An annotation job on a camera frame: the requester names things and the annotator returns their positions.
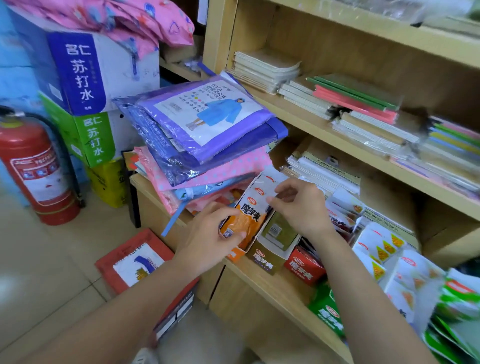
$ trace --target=fire extinguisher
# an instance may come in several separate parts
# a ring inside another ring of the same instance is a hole
[[[69,176],[63,174],[47,132],[31,118],[52,129],[66,156]],[[85,207],[61,134],[42,116],[0,105],[0,159],[43,223],[65,224]]]

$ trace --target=red box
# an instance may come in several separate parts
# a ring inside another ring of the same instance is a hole
[[[112,290],[116,294],[121,294],[164,262],[171,260],[173,256],[169,247],[150,229],[147,229],[99,259],[95,266]],[[159,318],[159,322],[178,306],[198,281],[199,278],[184,288]]]
[[[301,246],[295,247],[285,267],[295,273],[297,277],[313,286],[326,273],[325,268]]]

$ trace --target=orange snack package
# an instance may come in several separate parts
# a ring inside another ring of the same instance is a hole
[[[238,245],[246,251],[260,231],[269,205],[266,201],[268,196],[275,197],[275,188],[288,177],[277,171],[273,166],[260,173],[247,188],[235,208],[241,211],[238,216],[230,216],[220,228],[220,233],[229,238],[234,233],[245,231],[247,236]]]

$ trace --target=eva raincoat package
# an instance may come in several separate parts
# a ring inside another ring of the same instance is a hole
[[[274,117],[243,87],[221,75],[140,97],[136,105],[200,164]]]
[[[145,110],[135,105],[140,97],[155,97],[169,92],[169,90],[176,89],[179,91],[184,87],[185,84],[174,85],[139,96],[114,100],[121,112],[127,116],[142,136],[158,166],[173,187],[228,163],[243,154],[288,136],[286,126],[279,119],[271,118],[222,150],[208,162],[200,164],[196,158],[185,151],[172,138],[166,129],[162,129]]]

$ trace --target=hand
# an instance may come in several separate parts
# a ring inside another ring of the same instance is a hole
[[[325,207],[324,194],[313,183],[290,178],[277,186],[275,192],[277,197],[267,197],[267,202],[300,235],[313,241],[335,230]]]
[[[241,232],[226,239],[218,230],[222,220],[239,213],[237,208],[209,203],[189,224],[188,239],[178,247],[174,259],[192,269],[195,277],[213,268],[247,236],[246,232]]]

